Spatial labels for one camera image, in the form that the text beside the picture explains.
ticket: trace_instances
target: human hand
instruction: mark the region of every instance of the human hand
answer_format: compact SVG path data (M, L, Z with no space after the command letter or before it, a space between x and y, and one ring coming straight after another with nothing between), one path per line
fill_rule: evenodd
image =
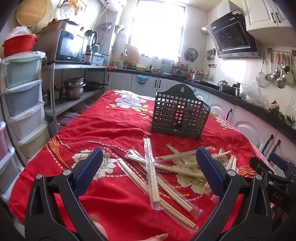
M94 224L97 226L97 228L101 231L101 233L109 240L108 234L107 234L105 228L100 224L100 219L98 218L98 216L97 215L92 215L91 219L94 222ZM151 237L149 239L139 240L139 241L163 241L167 237L168 237L168 234L161 234L161 235Z

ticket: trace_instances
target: black countertop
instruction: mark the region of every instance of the black countertop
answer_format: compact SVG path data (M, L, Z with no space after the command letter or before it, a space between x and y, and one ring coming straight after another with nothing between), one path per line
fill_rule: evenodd
M114 69L110 70L110 72L120 72L120 73L127 73L127 74L141 74L145 76L151 76L151 77L157 77L157 78L164 78L164 79L169 79L169 80L175 80L180 83L184 84L189 84L193 87L202 89L204 91L207 91L223 100L226 100L227 102L233 104L233 105L238 105L247 111L250 111L254 115L260 117L262 120L266 121L268 124L276 128L278 131L280 131L283 135L285 135L287 138L289 138L295 145L296 145L296 131L292 129L290 126L288 126L284 121L279 119L278 117L268 113L266 110L259 108L255 105L252 105L240 98L237 98L235 96L226 94L222 91L219 91L219 87L216 85L212 85L209 83L204 83L198 84L192 81L187 81L187 80L182 80L178 78L174 78L171 76L166 76L162 74L152 74L150 72L142 72L142 71L136 71L136 70L125 70L125 69Z

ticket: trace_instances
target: red bucket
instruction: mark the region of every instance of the red bucket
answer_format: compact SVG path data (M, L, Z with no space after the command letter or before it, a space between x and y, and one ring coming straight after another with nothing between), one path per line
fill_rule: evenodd
M4 42L4 56L8 57L16 53L32 51L38 38L35 35L20 35Z

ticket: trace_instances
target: window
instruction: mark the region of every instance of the window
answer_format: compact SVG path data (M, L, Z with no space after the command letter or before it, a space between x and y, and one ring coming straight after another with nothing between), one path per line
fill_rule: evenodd
M130 43L145 56L175 60L181 51L185 7L139 0Z

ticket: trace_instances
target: shelf rack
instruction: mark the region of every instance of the shelf rack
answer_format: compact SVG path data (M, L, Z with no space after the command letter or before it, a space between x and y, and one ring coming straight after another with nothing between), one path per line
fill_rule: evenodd
M88 69L105 69L105 79L107 75L107 67L106 66L100 66L100 65L87 65L87 64L56 64L52 63L51 65L46 66L47 70L50 70L50 106L45 107L44 111L46 115L52 116L53 118L53 124L56 132L58 132L58 124L57 124L57 116L67 109L71 108L72 106L78 104L81 101L86 100L87 98L95 95L101 90L97 91L88 91L84 92L82 97L78 100L66 100L61 99L57 102L57 105L54 101L54 71L56 69L85 69L84 71L84 78L85 81L87 81L87 70Z

